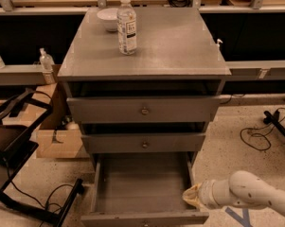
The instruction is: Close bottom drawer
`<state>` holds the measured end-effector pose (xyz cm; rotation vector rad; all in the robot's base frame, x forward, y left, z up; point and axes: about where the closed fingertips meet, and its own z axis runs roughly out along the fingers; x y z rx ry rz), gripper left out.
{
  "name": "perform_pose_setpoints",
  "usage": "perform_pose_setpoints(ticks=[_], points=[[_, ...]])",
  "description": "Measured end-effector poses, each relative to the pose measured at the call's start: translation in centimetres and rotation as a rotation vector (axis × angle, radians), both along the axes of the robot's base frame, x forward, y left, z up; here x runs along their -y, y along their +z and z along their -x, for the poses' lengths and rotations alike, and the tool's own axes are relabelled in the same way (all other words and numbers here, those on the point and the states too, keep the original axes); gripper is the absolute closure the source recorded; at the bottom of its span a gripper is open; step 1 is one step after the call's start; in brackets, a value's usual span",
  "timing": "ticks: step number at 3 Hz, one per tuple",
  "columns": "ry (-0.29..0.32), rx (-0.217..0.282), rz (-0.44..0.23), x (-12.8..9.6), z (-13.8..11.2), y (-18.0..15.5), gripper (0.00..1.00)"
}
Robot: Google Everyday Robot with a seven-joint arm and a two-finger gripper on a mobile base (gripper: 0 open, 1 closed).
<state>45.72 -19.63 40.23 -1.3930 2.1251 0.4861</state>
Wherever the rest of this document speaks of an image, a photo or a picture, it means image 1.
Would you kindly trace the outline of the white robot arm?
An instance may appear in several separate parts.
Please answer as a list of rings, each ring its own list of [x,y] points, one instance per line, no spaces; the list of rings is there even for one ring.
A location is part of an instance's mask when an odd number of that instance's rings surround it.
[[[263,209],[269,207],[285,217],[285,191],[277,189],[248,171],[236,171],[224,180],[208,180],[187,189],[183,200],[207,209],[224,206]]]

